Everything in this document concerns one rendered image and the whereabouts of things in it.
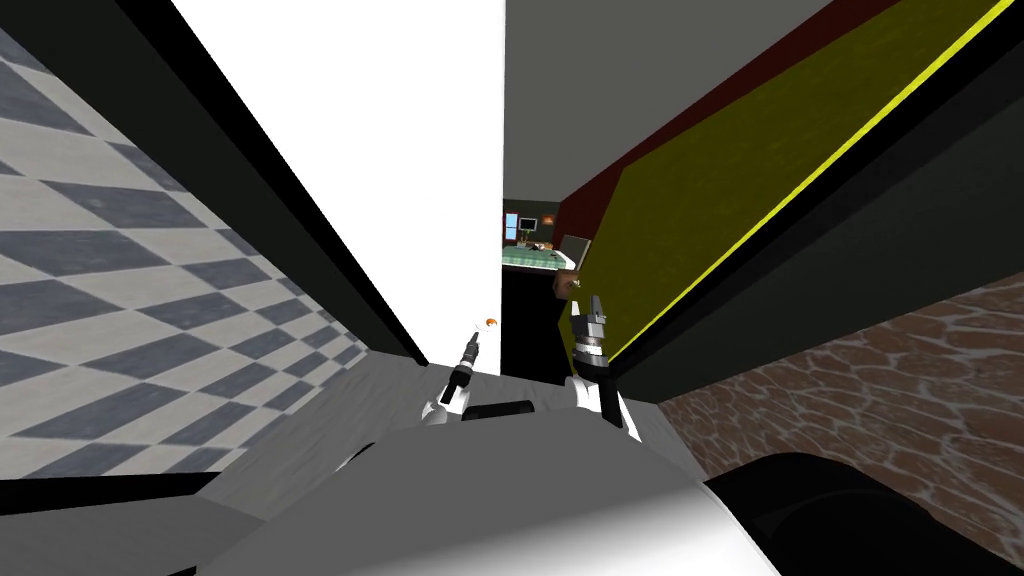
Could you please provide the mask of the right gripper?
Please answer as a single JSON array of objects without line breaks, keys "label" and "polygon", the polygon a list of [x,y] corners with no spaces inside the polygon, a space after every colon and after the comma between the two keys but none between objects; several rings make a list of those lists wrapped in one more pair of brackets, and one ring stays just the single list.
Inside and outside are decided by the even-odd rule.
[{"label": "right gripper", "polygon": [[580,314],[579,301],[570,301],[571,331],[578,340],[592,339],[601,341],[605,338],[607,317],[602,312],[600,298],[590,296],[589,314]]}]

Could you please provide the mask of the bed with green cover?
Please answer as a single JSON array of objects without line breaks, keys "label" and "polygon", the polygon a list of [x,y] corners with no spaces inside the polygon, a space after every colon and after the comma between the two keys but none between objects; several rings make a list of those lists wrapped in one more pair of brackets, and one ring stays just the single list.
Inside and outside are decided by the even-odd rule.
[{"label": "bed with green cover", "polygon": [[564,235],[557,248],[546,244],[525,243],[506,245],[502,248],[502,264],[512,268],[534,270],[574,271],[582,266],[591,240],[572,235]]}]

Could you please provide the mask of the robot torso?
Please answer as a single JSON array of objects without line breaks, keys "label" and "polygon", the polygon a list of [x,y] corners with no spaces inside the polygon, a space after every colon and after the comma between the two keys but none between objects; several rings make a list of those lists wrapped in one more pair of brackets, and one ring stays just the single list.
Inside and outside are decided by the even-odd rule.
[{"label": "robot torso", "polygon": [[780,576],[701,483],[583,408],[395,433],[197,576]]}]

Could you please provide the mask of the white door leaf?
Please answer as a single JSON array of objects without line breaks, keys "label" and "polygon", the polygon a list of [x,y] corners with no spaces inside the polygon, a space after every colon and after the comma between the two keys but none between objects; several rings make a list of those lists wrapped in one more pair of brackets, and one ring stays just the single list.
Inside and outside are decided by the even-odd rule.
[{"label": "white door leaf", "polygon": [[497,374],[506,0],[171,1],[424,356]]}]

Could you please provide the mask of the olive yellow door leaf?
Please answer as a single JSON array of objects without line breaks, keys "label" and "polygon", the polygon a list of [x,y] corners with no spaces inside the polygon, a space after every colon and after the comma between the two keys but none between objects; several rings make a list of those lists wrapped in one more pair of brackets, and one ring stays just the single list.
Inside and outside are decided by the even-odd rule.
[{"label": "olive yellow door leaf", "polygon": [[620,170],[582,269],[616,359],[1017,0],[829,0]]}]

